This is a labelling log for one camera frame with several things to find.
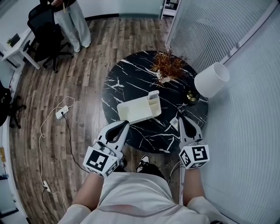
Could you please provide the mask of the black desk sign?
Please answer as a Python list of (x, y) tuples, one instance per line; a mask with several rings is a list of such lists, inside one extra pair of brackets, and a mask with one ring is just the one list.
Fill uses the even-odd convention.
[(16, 34), (11, 38), (11, 46), (13, 47), (19, 40), (20, 40), (20, 36), (18, 35), (18, 33), (16, 33)]

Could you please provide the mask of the white desk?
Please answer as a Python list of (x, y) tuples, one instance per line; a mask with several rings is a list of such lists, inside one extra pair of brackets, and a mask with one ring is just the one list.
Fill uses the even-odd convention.
[(24, 60), (19, 57), (17, 54), (21, 54), (27, 61), (34, 66), (37, 70), (40, 70), (40, 66), (33, 60), (31, 56), (27, 53), (27, 50), (24, 50), (25, 44), (30, 40), (31, 42), (34, 40), (35, 36), (30, 28), (25, 30), (20, 35), (20, 40), (13, 46), (8, 47), (8, 49), (4, 50), (3, 56), (0, 55), (1, 61), (7, 61), (11, 68), (16, 73), (21, 73), (23, 67), (25, 65)]

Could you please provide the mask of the round black marble table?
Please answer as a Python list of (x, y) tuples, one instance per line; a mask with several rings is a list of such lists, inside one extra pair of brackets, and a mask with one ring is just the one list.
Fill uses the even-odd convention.
[(171, 153), (179, 148), (180, 136), (170, 121), (183, 105), (189, 118), (200, 128), (206, 123), (208, 100), (201, 97), (192, 106), (187, 105), (187, 90), (193, 89), (196, 71), (188, 64), (184, 75), (178, 80), (160, 84), (151, 70), (156, 51), (142, 51), (119, 61), (108, 73), (102, 89), (102, 106), (108, 123), (120, 119), (117, 105), (147, 96), (150, 91), (159, 91), (161, 114), (147, 121), (132, 124), (126, 142), (133, 148), (148, 153)]

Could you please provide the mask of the dried plant in white vase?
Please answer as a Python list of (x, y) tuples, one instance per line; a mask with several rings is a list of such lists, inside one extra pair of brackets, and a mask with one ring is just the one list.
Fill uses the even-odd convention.
[(189, 58), (184, 55), (173, 55), (173, 49), (169, 45), (166, 52), (157, 51), (151, 71), (156, 73), (160, 84), (178, 80), (184, 75), (183, 67), (188, 65), (187, 60)]

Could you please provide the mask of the person's left forearm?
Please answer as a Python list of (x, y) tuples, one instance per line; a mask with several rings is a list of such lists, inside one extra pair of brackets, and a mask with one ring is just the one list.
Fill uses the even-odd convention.
[(87, 207), (90, 211), (95, 210), (100, 200), (103, 183), (103, 177), (97, 174), (88, 174), (82, 187), (76, 193), (72, 205), (79, 204)]

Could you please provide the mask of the white shade table lamp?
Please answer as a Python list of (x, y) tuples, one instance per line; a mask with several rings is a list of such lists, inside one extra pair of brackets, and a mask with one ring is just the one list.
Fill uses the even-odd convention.
[(191, 82), (186, 91), (187, 105), (195, 105), (200, 101), (208, 102), (230, 80), (229, 71), (219, 62), (213, 63), (200, 73), (186, 72)]

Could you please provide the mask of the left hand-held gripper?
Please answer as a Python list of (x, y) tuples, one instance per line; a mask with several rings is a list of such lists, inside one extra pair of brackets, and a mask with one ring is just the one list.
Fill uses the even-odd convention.
[(89, 172), (108, 177), (120, 165), (123, 158), (121, 150), (129, 129), (130, 123), (127, 120), (104, 126), (98, 135), (98, 140), (94, 140), (93, 146), (88, 147), (83, 166)]

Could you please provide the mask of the person's right forearm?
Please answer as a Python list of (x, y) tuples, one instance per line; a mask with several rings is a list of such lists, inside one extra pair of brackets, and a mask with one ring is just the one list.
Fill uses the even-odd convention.
[(188, 203), (196, 197), (205, 197), (203, 185), (201, 181), (200, 169), (186, 169), (183, 185), (183, 205)]

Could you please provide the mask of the white plastic tray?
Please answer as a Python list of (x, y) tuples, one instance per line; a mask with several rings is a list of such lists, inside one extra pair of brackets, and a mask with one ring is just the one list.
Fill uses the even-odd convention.
[(120, 120), (130, 124), (139, 123), (161, 114), (160, 97), (148, 100), (147, 96), (126, 101), (117, 105)]

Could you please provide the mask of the black office chair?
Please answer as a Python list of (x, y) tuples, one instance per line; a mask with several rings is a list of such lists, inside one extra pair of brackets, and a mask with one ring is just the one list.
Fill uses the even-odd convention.
[(14, 120), (16, 126), (19, 129), (21, 128), (16, 114), (21, 109), (26, 109), (26, 105), (19, 105), (18, 102), (20, 99), (21, 96), (17, 95), (12, 101), (11, 91), (8, 88), (5, 88), (0, 81), (0, 126), (2, 126), (6, 119), (10, 117), (9, 127), (14, 128)]
[(53, 71), (58, 73), (56, 59), (58, 56), (73, 54), (70, 52), (63, 52), (63, 48), (71, 44), (69, 42), (63, 43), (64, 36), (59, 24), (55, 23), (54, 12), (50, 4), (39, 4), (34, 7), (28, 15), (28, 27), (35, 35), (35, 41), (38, 43), (34, 49), (27, 41), (24, 45), (23, 51), (29, 50), (35, 53), (34, 61), (43, 63), (43, 67), (47, 67), (49, 61), (53, 61)]

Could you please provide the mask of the white slatted window blinds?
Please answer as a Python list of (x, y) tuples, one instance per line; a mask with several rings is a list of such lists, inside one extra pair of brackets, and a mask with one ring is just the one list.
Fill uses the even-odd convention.
[(167, 44), (230, 79), (203, 128), (208, 200), (240, 224), (280, 224), (280, 0), (181, 0)]

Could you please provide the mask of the black remote control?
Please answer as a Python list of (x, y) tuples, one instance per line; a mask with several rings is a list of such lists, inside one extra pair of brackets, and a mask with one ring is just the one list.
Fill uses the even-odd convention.
[(183, 105), (178, 106), (177, 110), (178, 110), (178, 112), (180, 114), (179, 115), (180, 117), (182, 117), (182, 118), (183, 117), (190, 118)]

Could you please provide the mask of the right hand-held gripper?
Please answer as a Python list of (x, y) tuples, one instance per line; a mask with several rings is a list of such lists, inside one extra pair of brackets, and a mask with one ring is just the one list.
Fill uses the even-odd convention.
[(190, 118), (178, 119), (181, 142), (179, 158), (186, 169), (204, 166), (210, 160), (209, 146), (202, 139), (201, 128)]

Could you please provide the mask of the person's white shirt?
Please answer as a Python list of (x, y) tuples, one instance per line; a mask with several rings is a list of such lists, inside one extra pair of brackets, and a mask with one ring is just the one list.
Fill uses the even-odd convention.
[(71, 205), (59, 224), (228, 224), (203, 196), (176, 204), (167, 182), (156, 175), (113, 172), (104, 179), (93, 210)]

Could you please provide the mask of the person's right shoe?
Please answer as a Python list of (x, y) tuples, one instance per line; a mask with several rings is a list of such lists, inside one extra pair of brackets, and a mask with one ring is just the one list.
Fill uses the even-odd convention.
[(141, 160), (136, 168), (136, 172), (141, 172), (144, 168), (146, 168), (149, 165), (149, 163), (150, 163), (149, 155), (144, 155), (141, 158)]

